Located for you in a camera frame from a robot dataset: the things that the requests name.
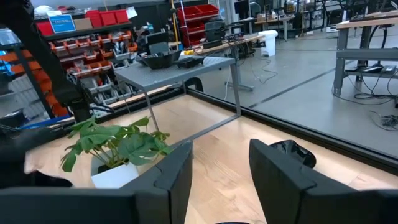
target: white paper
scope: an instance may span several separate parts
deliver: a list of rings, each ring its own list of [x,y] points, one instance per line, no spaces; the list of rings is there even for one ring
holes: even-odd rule
[[[127,8],[126,11],[127,11],[127,17],[129,19],[138,16],[134,7],[129,7],[129,8]]]
[[[47,15],[48,15],[48,16],[60,16],[60,15],[62,15],[62,12],[61,12],[61,10],[48,11],[48,12],[47,12]]]

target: blue label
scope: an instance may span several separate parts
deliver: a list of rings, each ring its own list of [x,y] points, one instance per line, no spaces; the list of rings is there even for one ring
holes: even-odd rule
[[[56,34],[76,31],[75,23],[73,23],[71,15],[49,16],[49,21]]]

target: desk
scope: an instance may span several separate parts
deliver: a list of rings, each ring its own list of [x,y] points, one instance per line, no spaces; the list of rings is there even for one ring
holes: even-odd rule
[[[383,16],[383,13],[375,13],[374,16]],[[333,82],[333,94],[340,96],[341,88],[343,86],[343,79],[348,75],[356,75],[356,80],[360,81],[363,76],[369,77],[381,77],[381,78],[397,78],[391,74],[380,74],[380,73],[363,73],[363,72],[345,72],[346,60],[358,60],[358,66],[363,66],[368,60],[376,61],[395,61],[398,62],[398,49],[369,49],[369,33],[361,38],[360,49],[347,49],[348,43],[348,32],[349,28],[352,27],[363,27],[363,29],[370,29],[371,26],[396,24],[398,23],[398,17],[386,18],[386,19],[373,19],[365,21],[345,21],[336,25],[338,29],[338,41],[337,41],[337,52],[336,52],[336,71],[335,80]]]
[[[268,19],[266,21],[257,21],[255,24],[262,24],[262,29],[266,29],[266,24],[270,22],[283,22],[284,24],[284,39],[287,41],[287,22],[291,21],[292,19],[296,18],[296,16],[287,16],[287,17],[282,17],[279,19]]]
[[[212,47],[210,49],[203,49],[203,47],[201,46],[201,47],[195,49],[194,52],[195,52],[195,55],[202,55],[202,54],[212,53],[212,52],[215,52],[218,50],[224,50],[224,49],[231,48],[232,57],[235,58],[236,61],[238,61],[238,59],[239,59],[238,45],[239,44],[245,44],[246,42],[255,41],[255,40],[261,39],[263,37],[264,37],[263,35],[259,35],[259,34],[245,35],[244,40],[242,40],[242,41],[233,42],[233,43],[223,43],[223,45],[220,45],[217,47]],[[238,68],[237,74],[238,74],[238,88],[240,90],[244,90],[244,91],[253,91],[254,90],[253,86],[247,86],[247,85],[242,84],[240,68]],[[228,83],[225,82],[225,84],[228,86],[233,86],[233,82],[228,82]]]
[[[157,69],[157,70],[152,70],[147,66],[135,63],[128,68],[123,68],[115,71],[115,74],[118,80],[125,81],[126,83],[144,92],[148,108],[150,111],[150,115],[154,120],[156,130],[159,131],[157,120],[154,111],[152,109],[149,96],[147,94],[149,91],[156,90],[166,85],[172,85],[176,82],[182,82],[184,90],[186,91],[184,85],[185,80],[227,66],[231,67],[232,79],[234,80],[233,88],[234,88],[235,101],[236,101],[236,114],[228,119],[225,119],[217,124],[212,125],[209,128],[206,128],[196,134],[193,134],[190,137],[181,140],[180,142],[171,146],[171,148],[173,148],[181,143],[200,137],[206,134],[207,132],[212,131],[238,118],[241,115],[241,106],[239,102],[239,91],[237,83],[238,80],[237,71],[239,70],[239,68],[238,65],[236,64],[236,61],[232,58],[206,57],[205,60],[203,61],[203,65],[197,65],[193,68],[178,68],[176,65],[173,65],[170,68]]]

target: black tray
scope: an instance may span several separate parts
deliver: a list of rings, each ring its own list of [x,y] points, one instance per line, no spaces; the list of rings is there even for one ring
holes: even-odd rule
[[[192,68],[198,64],[203,64],[205,57],[188,57],[176,61],[175,63],[179,68]]]

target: black bowl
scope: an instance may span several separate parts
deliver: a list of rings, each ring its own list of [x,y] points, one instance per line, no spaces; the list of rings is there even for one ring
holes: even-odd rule
[[[181,50],[162,52],[148,55],[142,59],[151,69],[169,68],[173,62],[180,58]]]
[[[147,64],[144,62],[144,58],[137,56],[136,61],[139,62],[143,66],[147,66]]]

